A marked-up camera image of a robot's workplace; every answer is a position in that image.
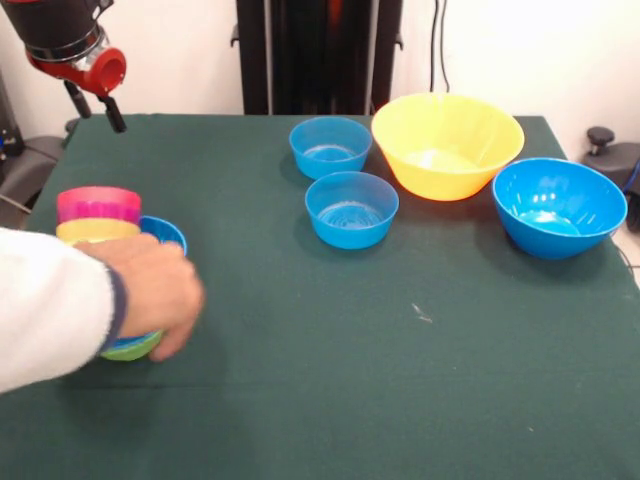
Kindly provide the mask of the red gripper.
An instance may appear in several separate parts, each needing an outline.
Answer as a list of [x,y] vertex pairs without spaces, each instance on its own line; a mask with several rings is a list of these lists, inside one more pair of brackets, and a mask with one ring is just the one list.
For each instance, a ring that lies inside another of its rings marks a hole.
[[98,96],[116,133],[124,133],[127,130],[115,99],[106,96],[123,82],[126,75],[126,59],[121,50],[114,47],[96,49],[89,56],[72,62],[44,62],[30,53],[27,54],[27,59],[37,70],[51,77],[66,80],[64,86],[81,118],[87,119],[92,115],[81,91],[84,90]]

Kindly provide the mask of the person's hand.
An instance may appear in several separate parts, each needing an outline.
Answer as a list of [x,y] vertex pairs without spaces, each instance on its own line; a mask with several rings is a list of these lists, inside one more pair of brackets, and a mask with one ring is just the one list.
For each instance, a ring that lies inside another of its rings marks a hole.
[[121,337],[161,331],[150,358],[162,362],[189,340],[205,304],[205,289],[194,264],[175,243],[148,234],[82,242],[75,247],[108,267],[114,314],[105,347]]

